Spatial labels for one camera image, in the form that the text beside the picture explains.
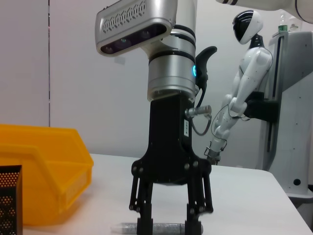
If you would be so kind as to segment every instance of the blue indicator light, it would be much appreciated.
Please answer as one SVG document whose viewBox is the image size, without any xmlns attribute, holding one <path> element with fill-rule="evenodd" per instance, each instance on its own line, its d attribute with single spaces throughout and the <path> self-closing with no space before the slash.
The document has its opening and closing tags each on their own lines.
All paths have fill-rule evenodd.
<svg viewBox="0 0 313 235">
<path fill-rule="evenodd" d="M 195 65 L 192 67 L 192 72 L 193 72 L 193 75 L 196 77 L 197 76 L 197 69 L 196 69 Z"/>
</svg>

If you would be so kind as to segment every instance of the camera lens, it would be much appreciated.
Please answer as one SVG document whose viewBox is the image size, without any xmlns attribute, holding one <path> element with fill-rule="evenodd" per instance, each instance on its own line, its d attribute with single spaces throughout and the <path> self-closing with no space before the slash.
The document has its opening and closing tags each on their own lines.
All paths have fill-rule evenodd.
<svg viewBox="0 0 313 235">
<path fill-rule="evenodd" d="M 104 47 L 103 49 L 101 49 L 104 53 L 106 54 L 113 54 L 114 51 L 112 49 L 112 47 Z"/>
<path fill-rule="evenodd" d="M 114 45 L 118 48 L 118 49 L 126 49 L 132 46 L 131 41 L 129 41 L 128 39 L 122 38 L 118 41 L 116 41 L 114 43 Z"/>
<path fill-rule="evenodd" d="M 140 36 L 143 38 L 143 39 L 149 39 L 151 38 L 151 34 L 149 33 L 149 31 L 142 31 L 140 33 Z"/>
</svg>

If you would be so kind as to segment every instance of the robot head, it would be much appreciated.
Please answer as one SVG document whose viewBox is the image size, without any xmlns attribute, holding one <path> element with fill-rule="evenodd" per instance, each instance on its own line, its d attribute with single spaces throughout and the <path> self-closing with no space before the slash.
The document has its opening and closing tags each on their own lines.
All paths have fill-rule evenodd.
<svg viewBox="0 0 313 235">
<path fill-rule="evenodd" d="M 238 14 L 234 21 L 234 33 L 240 44 L 248 43 L 263 28 L 263 20 L 257 11 L 248 10 Z"/>
</svg>

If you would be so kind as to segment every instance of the black mesh container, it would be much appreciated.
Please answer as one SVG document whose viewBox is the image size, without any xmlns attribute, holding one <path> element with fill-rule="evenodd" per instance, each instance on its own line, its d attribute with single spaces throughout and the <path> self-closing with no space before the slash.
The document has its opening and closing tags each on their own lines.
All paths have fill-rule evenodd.
<svg viewBox="0 0 313 235">
<path fill-rule="evenodd" d="M 22 166 L 0 166 L 0 235 L 22 234 Z"/>
</svg>

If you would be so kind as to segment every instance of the white table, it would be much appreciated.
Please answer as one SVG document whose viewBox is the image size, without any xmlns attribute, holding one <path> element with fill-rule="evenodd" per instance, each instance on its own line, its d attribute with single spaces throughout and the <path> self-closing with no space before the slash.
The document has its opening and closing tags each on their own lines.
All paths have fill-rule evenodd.
<svg viewBox="0 0 313 235">
<path fill-rule="evenodd" d="M 93 182 L 56 225 L 24 235 L 110 235 L 110 226 L 136 222 L 129 211 L 134 158 L 92 155 Z M 213 166 L 214 212 L 200 217 L 204 235 L 311 235 L 296 208 L 268 172 Z M 184 223 L 187 187 L 154 185 L 154 222 Z"/>
</svg>

